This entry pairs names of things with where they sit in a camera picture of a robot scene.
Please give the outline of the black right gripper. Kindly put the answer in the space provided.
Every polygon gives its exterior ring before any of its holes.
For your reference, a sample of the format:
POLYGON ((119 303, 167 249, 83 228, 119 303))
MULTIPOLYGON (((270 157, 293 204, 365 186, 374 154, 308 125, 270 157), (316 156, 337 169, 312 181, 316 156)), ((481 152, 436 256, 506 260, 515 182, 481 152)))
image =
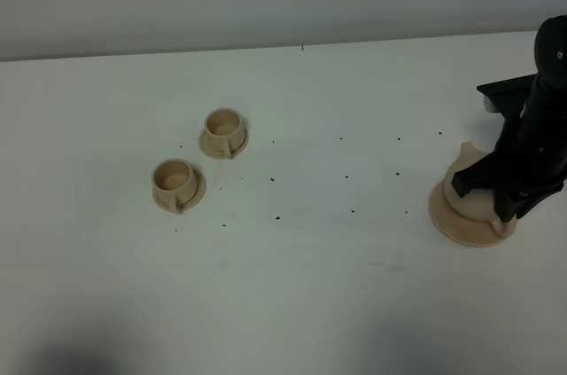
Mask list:
POLYGON ((502 131, 493 151, 456 172, 452 185, 461 197, 476 189, 494 190, 500 220, 521 219, 554 194, 544 190, 566 180, 566 85, 532 74, 477 90, 504 118, 502 131), (519 206, 519 193, 532 194, 519 206))

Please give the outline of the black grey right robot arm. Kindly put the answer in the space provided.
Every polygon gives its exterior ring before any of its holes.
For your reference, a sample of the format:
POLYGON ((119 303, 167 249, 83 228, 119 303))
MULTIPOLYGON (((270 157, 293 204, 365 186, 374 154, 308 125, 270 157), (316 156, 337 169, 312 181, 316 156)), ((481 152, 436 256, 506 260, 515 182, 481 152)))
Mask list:
POLYGON ((536 74, 477 87, 504 119, 488 155, 454 174, 461 198, 493 192, 501 221, 521 218, 566 179, 566 18, 543 22, 534 42, 536 74))

